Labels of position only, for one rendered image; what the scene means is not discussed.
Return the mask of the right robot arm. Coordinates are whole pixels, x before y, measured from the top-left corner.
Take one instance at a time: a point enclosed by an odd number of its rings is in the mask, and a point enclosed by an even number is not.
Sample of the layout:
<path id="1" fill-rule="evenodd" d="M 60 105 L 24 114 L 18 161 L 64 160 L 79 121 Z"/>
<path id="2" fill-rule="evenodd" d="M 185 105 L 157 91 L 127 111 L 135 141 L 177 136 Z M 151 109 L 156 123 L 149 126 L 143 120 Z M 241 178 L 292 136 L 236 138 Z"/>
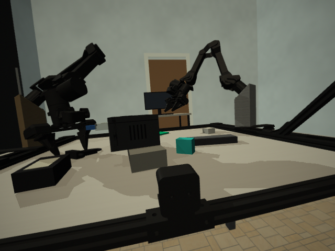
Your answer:
<path id="1" fill-rule="evenodd" d="M 211 52 L 206 53 L 209 49 L 211 49 Z M 204 59 L 211 57 L 216 58 L 218 61 L 221 70 L 221 75 L 219 76 L 220 83 L 222 83 L 221 87 L 226 90 L 235 91 L 237 94 L 240 94 L 247 85 L 240 80 L 240 75 L 232 75 L 228 71 L 223 56 L 221 54 L 219 40 L 214 40 L 210 42 L 202 50 L 200 50 L 191 70 L 188 71 L 184 77 L 180 78 L 179 81 L 176 79 L 171 81 L 166 93 L 169 93 L 172 97 L 174 95 L 178 95 L 180 89 L 184 90 L 186 94 L 190 90 L 193 91 L 193 85 L 196 82 L 197 73 Z M 186 81 L 186 83 L 184 81 Z"/>

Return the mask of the teal cube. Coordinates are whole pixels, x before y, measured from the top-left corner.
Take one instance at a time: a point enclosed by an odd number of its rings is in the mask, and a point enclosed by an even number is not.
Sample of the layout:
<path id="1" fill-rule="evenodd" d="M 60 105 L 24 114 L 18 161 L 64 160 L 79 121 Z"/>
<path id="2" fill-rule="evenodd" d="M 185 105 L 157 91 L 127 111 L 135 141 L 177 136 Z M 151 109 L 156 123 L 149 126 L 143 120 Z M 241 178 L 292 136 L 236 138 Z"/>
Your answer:
<path id="1" fill-rule="evenodd" d="M 195 152 L 194 138 L 178 138 L 176 139 L 176 153 L 193 154 Z"/>

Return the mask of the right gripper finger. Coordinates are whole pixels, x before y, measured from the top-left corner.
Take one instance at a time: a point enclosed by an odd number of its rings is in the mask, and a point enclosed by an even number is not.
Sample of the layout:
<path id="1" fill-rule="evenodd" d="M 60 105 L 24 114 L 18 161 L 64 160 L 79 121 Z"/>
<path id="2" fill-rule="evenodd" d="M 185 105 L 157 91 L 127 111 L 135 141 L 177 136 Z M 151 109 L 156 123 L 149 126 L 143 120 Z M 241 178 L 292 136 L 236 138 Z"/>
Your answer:
<path id="1" fill-rule="evenodd" d="M 173 105 L 168 100 L 166 100 L 166 107 L 165 107 L 164 111 L 167 112 L 171 108 L 173 108 Z"/>
<path id="2" fill-rule="evenodd" d="M 174 110 L 176 110 L 176 109 L 185 105 L 179 98 L 176 98 L 175 100 L 176 100 L 176 102 L 175 102 L 171 111 L 174 111 Z"/>

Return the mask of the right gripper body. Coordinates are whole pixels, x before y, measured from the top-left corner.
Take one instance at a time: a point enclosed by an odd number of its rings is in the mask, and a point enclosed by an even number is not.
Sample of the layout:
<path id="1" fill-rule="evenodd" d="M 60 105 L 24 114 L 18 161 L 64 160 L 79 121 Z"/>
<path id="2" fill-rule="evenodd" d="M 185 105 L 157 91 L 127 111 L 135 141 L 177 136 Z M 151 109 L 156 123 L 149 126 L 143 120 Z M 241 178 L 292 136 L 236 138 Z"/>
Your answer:
<path id="1" fill-rule="evenodd" d="M 175 100 L 176 98 L 179 98 L 185 105 L 187 105 L 188 102 L 189 102 L 188 99 L 187 99 L 187 96 L 186 96 L 186 92 L 182 89 L 180 89 L 180 92 L 179 92 L 178 95 L 174 95 L 172 97 L 173 97 L 173 99 L 172 98 L 166 98 L 166 100 L 168 100 L 173 106 L 176 102 L 176 100 Z"/>

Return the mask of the small beige block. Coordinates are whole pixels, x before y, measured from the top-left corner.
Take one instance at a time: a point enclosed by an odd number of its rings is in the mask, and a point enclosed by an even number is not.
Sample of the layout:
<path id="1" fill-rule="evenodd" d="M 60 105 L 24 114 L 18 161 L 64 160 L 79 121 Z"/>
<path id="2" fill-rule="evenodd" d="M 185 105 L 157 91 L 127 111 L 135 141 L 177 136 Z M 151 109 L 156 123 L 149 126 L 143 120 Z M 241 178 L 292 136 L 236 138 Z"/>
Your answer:
<path id="1" fill-rule="evenodd" d="M 211 128 L 211 127 L 203 128 L 203 133 L 205 134 L 215 133 L 215 128 Z"/>

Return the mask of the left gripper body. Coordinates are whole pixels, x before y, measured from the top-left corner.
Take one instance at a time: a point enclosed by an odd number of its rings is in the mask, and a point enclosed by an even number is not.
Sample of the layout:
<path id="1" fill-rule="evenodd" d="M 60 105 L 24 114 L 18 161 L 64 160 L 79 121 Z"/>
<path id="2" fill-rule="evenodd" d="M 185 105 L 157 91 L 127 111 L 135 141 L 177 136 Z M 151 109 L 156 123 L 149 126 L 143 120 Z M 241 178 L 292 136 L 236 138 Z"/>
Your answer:
<path id="1" fill-rule="evenodd" d="M 48 107 L 49 112 L 47 114 L 48 116 L 51 116 L 53 125 L 50 126 L 48 123 L 32 124 L 31 126 L 29 126 L 24 130 L 25 140 L 35 139 L 43 134 L 49 134 L 52 132 L 74 130 L 74 129 L 78 129 L 80 132 L 86 129 L 86 126 L 96 124 L 96 121 L 94 119 L 85 120 L 85 122 L 79 122 L 79 123 L 63 122 L 62 124 L 57 124 L 56 120 L 57 108 L 62 108 L 63 111 L 69 111 L 69 108 L 71 107 L 69 104 L 56 104 Z"/>

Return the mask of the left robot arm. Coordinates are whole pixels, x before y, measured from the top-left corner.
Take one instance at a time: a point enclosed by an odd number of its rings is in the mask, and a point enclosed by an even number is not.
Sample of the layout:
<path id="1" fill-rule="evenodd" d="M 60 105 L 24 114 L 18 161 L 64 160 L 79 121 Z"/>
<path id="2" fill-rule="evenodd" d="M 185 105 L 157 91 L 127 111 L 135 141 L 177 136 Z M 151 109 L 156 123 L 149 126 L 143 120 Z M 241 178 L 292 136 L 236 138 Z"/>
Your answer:
<path id="1" fill-rule="evenodd" d="M 30 86 L 33 91 L 25 98 L 37 106 L 40 106 L 45 100 L 48 107 L 56 104 L 69 104 L 69 102 L 88 93 L 84 78 L 97 65 L 106 62 L 104 57 L 105 54 L 98 45 L 90 43 L 86 46 L 83 56 L 62 72 L 57 75 L 49 75 L 46 78 L 43 77 Z M 37 84 L 41 90 L 36 87 Z M 75 111 L 73 107 L 69 108 L 69 111 L 57 108 L 57 124 L 85 122 L 85 118 L 89 117 L 88 108 L 80 108 L 79 111 Z"/>

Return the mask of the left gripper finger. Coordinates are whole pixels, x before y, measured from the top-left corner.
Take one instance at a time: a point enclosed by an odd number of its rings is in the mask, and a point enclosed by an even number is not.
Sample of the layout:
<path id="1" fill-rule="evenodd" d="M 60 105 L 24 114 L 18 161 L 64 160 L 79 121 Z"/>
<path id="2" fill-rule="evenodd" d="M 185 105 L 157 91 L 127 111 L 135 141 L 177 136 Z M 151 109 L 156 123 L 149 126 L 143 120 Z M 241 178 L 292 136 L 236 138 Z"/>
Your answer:
<path id="1" fill-rule="evenodd" d="M 87 147 L 88 147 L 88 136 L 89 136 L 90 131 L 91 130 L 84 129 L 77 133 L 84 150 L 87 150 Z"/>
<path id="2" fill-rule="evenodd" d="M 57 143 L 55 141 L 55 133 L 43 134 L 34 139 L 44 145 L 53 155 L 60 155 Z"/>

